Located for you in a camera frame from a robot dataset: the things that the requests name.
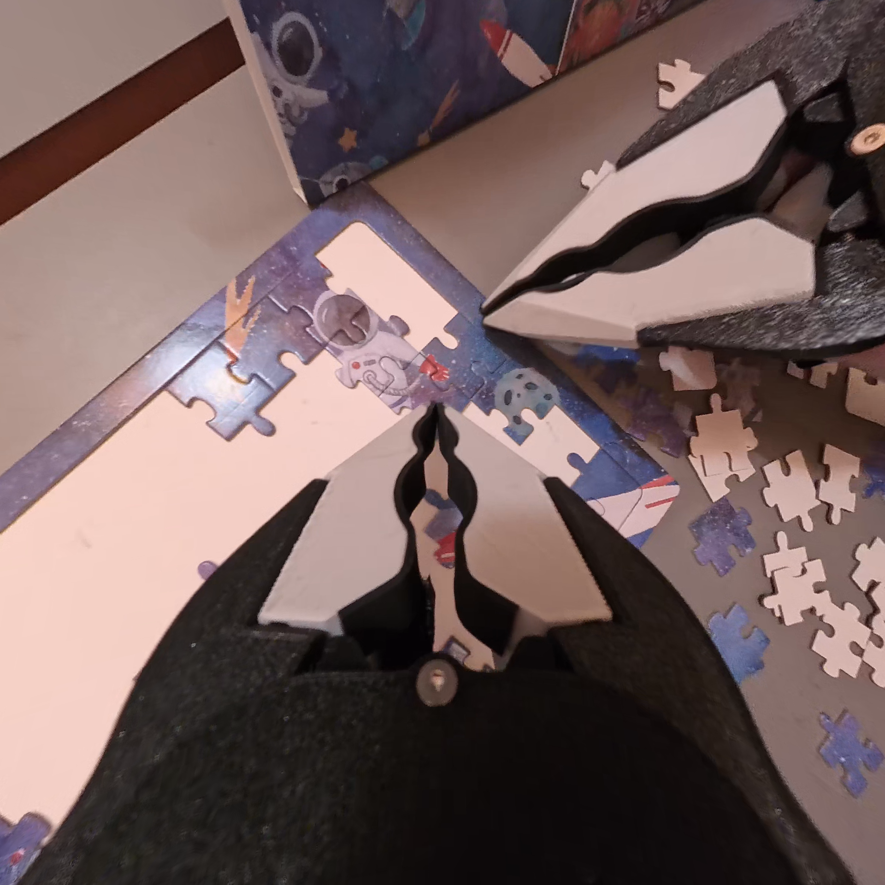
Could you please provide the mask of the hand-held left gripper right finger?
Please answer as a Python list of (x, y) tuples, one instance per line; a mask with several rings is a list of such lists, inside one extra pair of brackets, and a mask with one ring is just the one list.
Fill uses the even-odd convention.
[(461, 514), (455, 607), (476, 639), (505, 654), (517, 634), (613, 619), (545, 474), (448, 406), (440, 451)]

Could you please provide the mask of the blue space puzzle frame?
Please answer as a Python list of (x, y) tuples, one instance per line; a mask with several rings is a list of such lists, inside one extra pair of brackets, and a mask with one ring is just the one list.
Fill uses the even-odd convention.
[[(448, 497), (440, 407), (463, 414), (548, 477), (562, 515), (581, 510), (629, 563), (633, 544), (556, 469), (557, 430), (580, 426), (621, 463), (668, 474), (539, 347), (487, 328), (482, 296), (386, 201), (355, 185), (311, 212), (257, 262), (259, 297), (302, 307), (351, 290), (399, 316), (420, 351), (456, 314), (508, 357), (459, 411), (437, 408), (426, 489)], [(462, 624), (455, 567), (437, 563), (412, 515), (427, 614), (399, 636), (263, 625), (259, 613), (326, 477), (409, 413), (345, 387), (325, 348), (263, 408), (275, 432), (226, 441), (211, 409), (171, 380), (220, 337), (218, 293), (163, 344), (2, 476), (2, 533), (60, 540), (26, 588), (55, 577), (93, 634), (141, 596), (183, 605), (151, 646), (92, 774), (18, 883), (642, 883), (681, 877), (663, 819), (680, 812), (665, 752), (672, 726), (582, 678), (560, 638), (605, 622), (515, 635), (494, 654)], [(496, 382), (534, 368), (558, 389), (517, 445)], [(572, 535), (567, 515), (562, 515)], [(218, 564), (200, 581), (197, 565)]]

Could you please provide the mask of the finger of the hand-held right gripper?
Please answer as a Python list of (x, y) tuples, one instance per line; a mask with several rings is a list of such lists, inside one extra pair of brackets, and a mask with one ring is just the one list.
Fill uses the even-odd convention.
[(601, 170), (588, 193), (483, 304), (612, 265), (667, 214), (747, 179), (788, 118), (775, 82), (763, 82), (622, 168)]
[(531, 289), (492, 307), (483, 324), (511, 335), (619, 348), (646, 328), (809, 299), (816, 243), (766, 216), (710, 229), (667, 260), (593, 271), (564, 289)]

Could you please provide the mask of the red rocket puzzle piece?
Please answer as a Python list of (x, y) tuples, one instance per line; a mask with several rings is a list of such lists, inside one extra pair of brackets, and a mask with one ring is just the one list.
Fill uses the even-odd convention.
[(462, 514), (455, 502), (437, 490), (427, 489), (424, 500), (436, 509), (424, 528), (425, 534), (437, 545), (434, 557), (443, 568), (453, 569), (456, 564), (456, 535)]

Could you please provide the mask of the white astronaut puzzle piece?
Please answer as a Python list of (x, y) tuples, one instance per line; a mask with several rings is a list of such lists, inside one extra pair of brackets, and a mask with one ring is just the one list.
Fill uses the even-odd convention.
[(338, 380), (347, 388), (363, 384), (379, 395), (389, 385), (404, 388), (415, 377), (410, 366), (419, 351), (406, 339), (410, 327), (399, 316), (384, 319), (351, 290), (326, 290), (313, 308), (307, 331), (340, 366)]

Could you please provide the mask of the blue starry puzzle piece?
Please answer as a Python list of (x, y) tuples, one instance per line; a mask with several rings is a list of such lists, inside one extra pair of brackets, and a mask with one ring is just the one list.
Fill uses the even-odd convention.
[(437, 382), (422, 373), (406, 382), (405, 387), (398, 389), (391, 384), (378, 395), (382, 404), (395, 414), (434, 403), (453, 404), (461, 395), (461, 391), (450, 382)]
[(826, 733), (818, 748), (820, 757), (830, 768), (841, 771), (842, 785), (859, 799), (867, 790), (866, 774), (877, 772), (883, 764), (883, 752), (861, 735), (859, 721), (848, 711), (835, 719), (821, 713), (819, 721)]
[(706, 628), (737, 684), (764, 669), (770, 639), (761, 628), (750, 624), (749, 614), (741, 604), (734, 603), (726, 612), (714, 613)]

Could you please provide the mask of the grey moon puzzle piece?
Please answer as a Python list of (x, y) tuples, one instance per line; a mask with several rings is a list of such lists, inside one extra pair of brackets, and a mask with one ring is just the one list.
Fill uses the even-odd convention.
[(559, 389), (530, 367), (506, 372), (494, 388), (494, 408), (507, 418), (503, 432), (517, 445), (534, 432), (534, 425), (523, 418), (523, 413), (529, 411), (537, 419), (544, 419), (559, 403)]

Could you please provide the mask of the joined comet star puzzle pieces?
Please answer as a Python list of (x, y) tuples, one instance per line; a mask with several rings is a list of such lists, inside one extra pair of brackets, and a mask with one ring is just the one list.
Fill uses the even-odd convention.
[(324, 346), (308, 328), (313, 319), (302, 307), (283, 307), (271, 295), (259, 297), (255, 275), (228, 283), (222, 333), (167, 385), (182, 406), (204, 404), (212, 411), (206, 425), (226, 441), (250, 426), (271, 437), (275, 426), (262, 414), (291, 382), (296, 371), (284, 354), (307, 365)]

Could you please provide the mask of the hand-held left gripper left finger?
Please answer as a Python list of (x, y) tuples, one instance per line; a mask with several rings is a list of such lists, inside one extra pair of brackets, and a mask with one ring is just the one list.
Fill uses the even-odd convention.
[(413, 512), (426, 493), (437, 408), (409, 413), (326, 477), (259, 613), (263, 625), (399, 636), (422, 627)]

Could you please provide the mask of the space print puzzle box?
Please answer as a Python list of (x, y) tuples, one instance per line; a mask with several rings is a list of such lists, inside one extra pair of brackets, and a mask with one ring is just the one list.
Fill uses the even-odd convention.
[(231, 1), (310, 207), (694, 6), (691, 1)]

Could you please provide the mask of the adjacent grey table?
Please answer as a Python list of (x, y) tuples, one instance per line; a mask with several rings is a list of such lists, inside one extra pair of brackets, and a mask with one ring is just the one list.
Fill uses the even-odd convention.
[(1, 3), (2, 223), (244, 63), (217, 1)]

